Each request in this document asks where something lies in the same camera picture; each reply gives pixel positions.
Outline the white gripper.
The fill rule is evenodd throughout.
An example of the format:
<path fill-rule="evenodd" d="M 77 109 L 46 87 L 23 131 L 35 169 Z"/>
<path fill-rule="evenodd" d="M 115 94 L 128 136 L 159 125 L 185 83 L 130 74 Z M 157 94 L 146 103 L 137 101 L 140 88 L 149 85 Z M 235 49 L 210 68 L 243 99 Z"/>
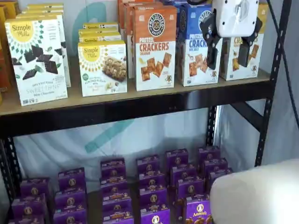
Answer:
<path fill-rule="evenodd" d="M 216 68 L 221 37 L 242 37 L 238 63 L 248 66 L 250 47 L 257 38 L 263 22 L 257 17 L 257 0 L 213 0 L 211 14 L 202 22 L 202 34 L 208 51 L 206 62 Z"/>

